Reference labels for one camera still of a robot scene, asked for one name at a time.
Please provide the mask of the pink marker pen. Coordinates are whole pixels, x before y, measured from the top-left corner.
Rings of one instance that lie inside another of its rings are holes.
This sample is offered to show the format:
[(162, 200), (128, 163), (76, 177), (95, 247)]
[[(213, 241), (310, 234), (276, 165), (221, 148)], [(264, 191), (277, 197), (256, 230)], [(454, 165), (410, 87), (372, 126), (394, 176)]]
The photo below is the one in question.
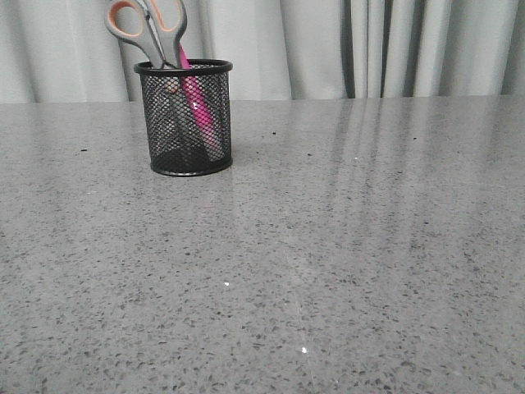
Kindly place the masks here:
[(197, 78), (195, 76), (184, 76), (181, 82), (208, 159), (212, 162), (223, 159), (224, 151), (214, 130), (212, 115), (208, 110)]

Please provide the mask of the grey orange scissors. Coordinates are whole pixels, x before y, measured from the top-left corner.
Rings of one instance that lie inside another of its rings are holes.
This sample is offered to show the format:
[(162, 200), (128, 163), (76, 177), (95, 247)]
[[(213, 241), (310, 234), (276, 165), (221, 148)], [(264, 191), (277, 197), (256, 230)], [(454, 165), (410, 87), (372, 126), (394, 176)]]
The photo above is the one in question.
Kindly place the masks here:
[[(155, 69), (189, 70), (190, 64), (180, 40), (187, 28), (185, 4), (176, 1), (178, 20), (172, 27), (166, 26), (155, 1), (111, 1), (105, 16), (107, 30), (119, 40), (134, 45), (148, 57)], [(116, 22), (118, 12), (124, 8), (134, 10), (141, 21), (140, 31), (130, 33)]]

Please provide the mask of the black mesh pen holder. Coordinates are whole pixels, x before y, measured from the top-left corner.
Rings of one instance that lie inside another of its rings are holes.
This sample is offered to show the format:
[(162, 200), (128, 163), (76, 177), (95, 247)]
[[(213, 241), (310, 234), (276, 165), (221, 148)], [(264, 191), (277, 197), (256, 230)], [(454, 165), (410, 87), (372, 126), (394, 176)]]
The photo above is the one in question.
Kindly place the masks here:
[[(143, 96), (150, 167), (166, 176), (202, 176), (228, 168), (231, 152), (229, 72), (233, 64), (218, 59), (191, 59), (190, 69), (154, 69), (137, 63)], [(212, 115), (224, 158), (208, 159), (181, 79), (195, 76)]]

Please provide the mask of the grey curtain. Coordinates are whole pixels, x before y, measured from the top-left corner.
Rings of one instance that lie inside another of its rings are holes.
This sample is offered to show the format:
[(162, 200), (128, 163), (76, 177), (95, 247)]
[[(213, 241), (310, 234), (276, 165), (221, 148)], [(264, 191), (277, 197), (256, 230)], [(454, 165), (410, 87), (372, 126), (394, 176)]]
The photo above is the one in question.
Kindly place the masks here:
[[(1, 4), (3, 103), (139, 98), (144, 55), (104, 1)], [(231, 61), (234, 99), (522, 94), (521, 1), (188, 1), (193, 58)]]

